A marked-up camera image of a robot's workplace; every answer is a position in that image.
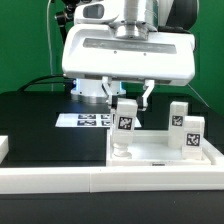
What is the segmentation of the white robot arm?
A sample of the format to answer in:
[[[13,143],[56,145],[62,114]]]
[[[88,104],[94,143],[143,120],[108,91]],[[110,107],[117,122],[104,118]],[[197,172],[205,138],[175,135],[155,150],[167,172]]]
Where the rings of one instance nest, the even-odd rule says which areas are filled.
[[[185,86],[195,75],[199,0],[92,0],[74,11],[63,56],[76,100],[114,105],[123,82]]]

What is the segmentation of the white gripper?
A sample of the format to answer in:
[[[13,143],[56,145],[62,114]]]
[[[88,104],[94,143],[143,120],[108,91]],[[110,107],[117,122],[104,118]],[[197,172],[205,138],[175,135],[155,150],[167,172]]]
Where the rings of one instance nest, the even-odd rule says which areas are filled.
[[[148,97],[159,84],[184,86],[195,75],[195,39],[191,34],[152,32],[146,40],[118,39],[107,25],[78,24],[69,30],[62,56],[66,76],[97,79],[110,108],[118,97],[110,78],[144,82],[144,93],[136,100],[139,111],[148,107]]]

